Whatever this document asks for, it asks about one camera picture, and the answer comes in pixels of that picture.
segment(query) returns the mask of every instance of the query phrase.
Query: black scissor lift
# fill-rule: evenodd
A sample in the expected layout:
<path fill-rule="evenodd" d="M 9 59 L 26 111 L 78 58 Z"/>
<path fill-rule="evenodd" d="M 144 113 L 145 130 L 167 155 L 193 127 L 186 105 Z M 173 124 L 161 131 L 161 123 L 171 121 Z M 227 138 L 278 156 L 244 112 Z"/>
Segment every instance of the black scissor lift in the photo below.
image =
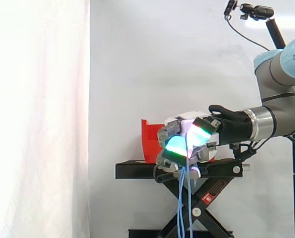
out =
<path fill-rule="evenodd" d="M 198 163 L 202 178 L 208 178 L 204 184 L 192 194 L 192 220 L 198 220 L 208 231 L 194 231 L 195 238 L 234 238 L 232 231 L 227 231 L 219 221 L 207 210 L 217 196 L 234 178 L 243 176 L 243 164 L 238 159 L 225 159 L 217 162 Z M 126 161 L 116 164 L 116 179 L 153 179 L 155 164 L 142 161 Z M 176 197 L 179 195 L 179 181 L 173 179 L 163 183 Z M 188 191 L 183 189 L 183 220 L 188 223 Z M 177 238 L 177 215 L 160 230 L 129 229 L 129 238 Z"/>

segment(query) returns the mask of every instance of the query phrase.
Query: silver metal band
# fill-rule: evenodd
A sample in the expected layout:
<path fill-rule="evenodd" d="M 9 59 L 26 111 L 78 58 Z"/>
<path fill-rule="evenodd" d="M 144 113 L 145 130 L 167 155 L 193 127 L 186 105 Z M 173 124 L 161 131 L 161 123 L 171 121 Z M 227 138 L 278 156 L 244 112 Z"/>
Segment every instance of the silver metal band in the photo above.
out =
<path fill-rule="evenodd" d="M 272 135 L 274 124 L 271 113 L 265 107 L 243 110 L 251 119 L 251 141 L 269 138 Z"/>

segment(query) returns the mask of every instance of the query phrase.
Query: white wall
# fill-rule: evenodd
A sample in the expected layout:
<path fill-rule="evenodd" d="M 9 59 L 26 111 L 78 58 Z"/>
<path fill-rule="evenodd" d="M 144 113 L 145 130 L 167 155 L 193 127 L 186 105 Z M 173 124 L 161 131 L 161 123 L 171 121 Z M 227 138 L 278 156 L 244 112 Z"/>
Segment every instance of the white wall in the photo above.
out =
<path fill-rule="evenodd" d="M 251 0 L 295 14 L 295 0 Z M 152 180 L 114 179 L 114 165 L 143 159 L 140 119 L 163 122 L 209 104 L 260 105 L 253 59 L 263 49 L 227 25 L 227 0 L 93 0 L 91 3 L 90 179 L 93 238 L 126 238 L 128 228 L 160 229 L 177 201 Z M 267 30 L 241 32 L 272 48 Z M 283 30 L 286 41 L 295 29 Z M 228 156 L 227 148 L 220 155 Z M 268 142 L 210 211 L 237 238 L 293 237 L 291 147 Z"/>

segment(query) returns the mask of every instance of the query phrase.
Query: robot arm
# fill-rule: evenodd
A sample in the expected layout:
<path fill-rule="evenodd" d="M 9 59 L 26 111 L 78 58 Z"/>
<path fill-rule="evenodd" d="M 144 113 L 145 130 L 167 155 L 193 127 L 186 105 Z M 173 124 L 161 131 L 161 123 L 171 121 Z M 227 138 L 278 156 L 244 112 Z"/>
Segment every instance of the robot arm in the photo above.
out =
<path fill-rule="evenodd" d="M 177 146 L 181 151 L 188 151 L 191 163 L 206 162 L 218 145 L 295 134 L 295 40 L 283 50 L 272 50 L 257 56 L 254 66 L 261 106 L 233 112 L 220 105 L 210 105 L 211 115 L 189 112 L 171 118 L 158 135 L 164 147 L 159 157 L 184 165 L 186 155 L 181 153 L 175 157 L 168 153 L 167 146 Z M 188 139 L 189 130 L 193 128 L 191 125 L 197 120 L 197 127 L 201 130 L 192 133 L 194 140 Z M 177 135 L 187 138 L 186 145 L 184 141 L 179 145 L 179 140 L 176 140 L 176 145 L 170 144 Z"/>

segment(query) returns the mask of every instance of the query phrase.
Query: colorful glowing sensor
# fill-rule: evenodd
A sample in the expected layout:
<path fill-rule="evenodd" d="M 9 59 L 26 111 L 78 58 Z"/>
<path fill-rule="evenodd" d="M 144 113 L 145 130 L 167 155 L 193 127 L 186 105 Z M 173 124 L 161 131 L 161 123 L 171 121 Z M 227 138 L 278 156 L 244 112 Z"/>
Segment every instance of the colorful glowing sensor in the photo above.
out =
<path fill-rule="evenodd" d="M 186 165 L 186 158 L 191 157 L 194 148 L 203 146 L 209 141 L 219 124 L 195 118 L 192 123 L 186 123 L 184 126 L 185 134 L 169 139 L 162 154 L 162 157 L 182 166 Z"/>

